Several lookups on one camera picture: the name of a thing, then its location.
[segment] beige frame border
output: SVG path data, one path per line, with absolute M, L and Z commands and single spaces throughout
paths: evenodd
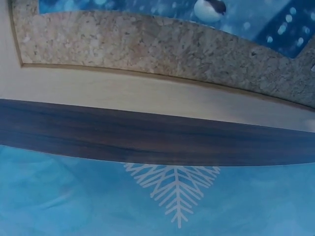
M 11 30 L 12 30 L 12 35 L 14 38 L 14 44 L 16 48 L 16 53 L 18 60 L 20 62 L 21 67 L 33 67 L 33 68 L 54 68 L 54 69 L 70 69 L 70 70 L 87 70 L 87 71 L 97 71 L 97 72 L 107 72 L 107 73 L 114 73 L 114 74 L 122 74 L 122 75 L 129 75 L 129 76 L 139 76 L 139 77 L 144 77 L 144 78 L 153 78 L 153 79 L 160 79 L 160 80 L 172 80 L 172 81 L 178 81 L 180 83 L 187 83 L 187 84 L 198 84 L 200 86 L 206 86 L 214 89 L 222 89 L 227 92 L 231 93 L 240 93 L 244 95 L 250 95 L 254 96 L 263 100 L 270 100 L 278 103 L 283 103 L 286 105 L 294 106 L 300 109 L 307 109 L 310 111 L 315 112 L 315 108 L 309 107 L 306 105 L 302 105 L 299 103 L 291 102 L 285 99 L 265 95 L 262 93 L 257 93 L 257 92 L 252 92 L 244 89 L 239 89 L 239 88 L 233 88 L 233 87 L 228 87 L 228 86 L 222 86 L 222 85 L 217 85 L 214 83 L 209 83 L 209 82 L 202 82 L 202 81 L 195 81 L 187 78 L 181 78 L 181 77 L 175 77 L 175 76 L 164 76 L 160 74 L 154 74 L 154 73 L 146 73 L 146 72 L 140 72 L 140 71 L 132 71 L 132 70 L 124 70 L 124 69 L 113 69 L 113 68 L 107 68 L 107 67 L 96 67 L 96 66 L 87 66 L 87 65 L 69 65 L 69 64 L 38 64 L 38 63 L 23 63 L 22 57 L 21 57 L 21 50 L 19 47 L 19 43 L 17 40 L 17 35 L 15 31 L 15 26 L 14 26 L 14 20 L 13 20 L 13 9 L 12 9 L 12 3 L 10 0 L 8 1 L 8 11 L 9 11 L 9 16 L 10 16 L 10 24 L 11 24 Z

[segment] wooden board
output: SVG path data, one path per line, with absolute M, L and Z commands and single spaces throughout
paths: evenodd
M 261 166 L 315 162 L 315 133 L 0 100 L 0 144 L 119 162 Z

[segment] penguin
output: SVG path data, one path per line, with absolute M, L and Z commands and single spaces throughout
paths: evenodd
M 209 24 L 219 21 L 224 16 L 226 5 L 221 0 L 198 0 L 193 11 L 199 20 Z

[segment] wooden frame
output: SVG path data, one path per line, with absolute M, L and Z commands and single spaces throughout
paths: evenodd
M 313 162 L 312 109 L 179 78 L 106 69 L 87 71 L 66 65 L 22 65 L 7 1 L 0 1 L 6 6 L 0 8 L 0 145 L 84 158 L 176 165 Z M 113 117 L 130 127 L 123 130 L 114 125 L 111 129 L 116 139 L 110 140 L 113 137 L 102 120 L 113 121 Z M 56 126 L 59 122 L 68 122 L 69 127 Z M 68 144 L 73 146 L 56 137 L 72 140 Z M 120 151 L 128 148 L 129 152 L 111 154 L 106 150 L 109 145 Z M 135 154 L 130 149 L 144 152 Z

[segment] white dot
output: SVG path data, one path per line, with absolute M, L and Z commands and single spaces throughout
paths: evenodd
M 274 41 L 274 39 L 271 36 L 267 37 L 267 43 L 272 43 L 272 41 Z
M 291 8 L 290 8 L 290 13 L 291 13 L 292 15 L 295 15 L 295 14 L 296 14 L 296 9 L 295 9 L 294 7 L 291 7 Z
M 286 20 L 288 23 L 292 22 L 292 16 L 291 16 L 291 15 L 286 15 L 286 16 L 285 16 L 285 20 Z
M 310 28 L 304 26 L 304 27 L 303 27 L 303 31 L 304 31 L 304 33 L 306 33 L 306 34 L 309 34 L 309 33 L 310 33 Z
M 243 27 L 245 30 L 248 30 L 251 27 L 251 24 L 249 22 L 245 22 Z
M 94 2 L 97 4 L 97 5 L 103 5 L 106 3 L 107 0 L 94 0 Z
M 285 31 L 286 31 L 286 26 L 282 25 L 282 26 L 280 26 L 279 29 L 278 29 L 278 34 L 281 35 L 281 34 L 283 34 Z
M 299 38 L 299 40 L 297 41 L 297 46 L 300 47 L 302 44 L 304 43 L 304 39 L 303 38 Z

